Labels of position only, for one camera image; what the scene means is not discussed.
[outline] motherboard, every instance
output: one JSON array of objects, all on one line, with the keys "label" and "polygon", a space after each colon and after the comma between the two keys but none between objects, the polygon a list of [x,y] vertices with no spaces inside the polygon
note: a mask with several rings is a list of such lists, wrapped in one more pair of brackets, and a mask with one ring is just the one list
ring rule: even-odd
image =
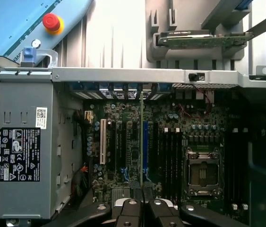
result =
[{"label": "motherboard", "polygon": [[141,185],[175,205],[224,207],[224,105],[202,99],[86,100],[85,156],[94,201],[114,205]]}]

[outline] red emergency stop button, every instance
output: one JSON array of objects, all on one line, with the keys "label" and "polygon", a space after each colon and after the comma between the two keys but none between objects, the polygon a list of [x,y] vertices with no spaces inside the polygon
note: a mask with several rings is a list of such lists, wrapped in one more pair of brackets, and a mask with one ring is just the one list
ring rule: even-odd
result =
[{"label": "red emergency stop button", "polygon": [[59,35],[64,29],[63,20],[53,13],[48,13],[44,15],[43,26],[45,27],[46,31],[51,35]]},{"label": "red emergency stop button", "polygon": [[48,13],[43,17],[43,26],[51,32],[56,32],[60,28],[60,21],[53,13]]}]

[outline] warning label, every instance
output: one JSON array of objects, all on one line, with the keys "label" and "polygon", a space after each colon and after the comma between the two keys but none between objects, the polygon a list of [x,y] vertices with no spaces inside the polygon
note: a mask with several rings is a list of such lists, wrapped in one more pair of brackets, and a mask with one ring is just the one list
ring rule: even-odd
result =
[{"label": "warning label", "polygon": [[0,182],[40,181],[40,128],[0,129]]}]

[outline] white pci slot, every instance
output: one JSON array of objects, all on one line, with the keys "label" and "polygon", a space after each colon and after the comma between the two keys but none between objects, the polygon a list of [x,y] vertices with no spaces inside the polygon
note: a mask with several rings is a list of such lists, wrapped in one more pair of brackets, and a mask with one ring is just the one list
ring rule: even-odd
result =
[{"label": "white pci slot", "polygon": [[105,165],[106,158],[106,119],[100,120],[100,164]]}]

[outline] barcode sticker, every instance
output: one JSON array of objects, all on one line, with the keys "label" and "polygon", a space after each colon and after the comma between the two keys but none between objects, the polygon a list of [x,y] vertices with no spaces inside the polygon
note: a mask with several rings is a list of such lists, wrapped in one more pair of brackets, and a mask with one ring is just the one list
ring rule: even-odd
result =
[{"label": "barcode sticker", "polygon": [[37,107],[36,108],[36,122],[35,127],[41,129],[47,129],[47,107]]}]

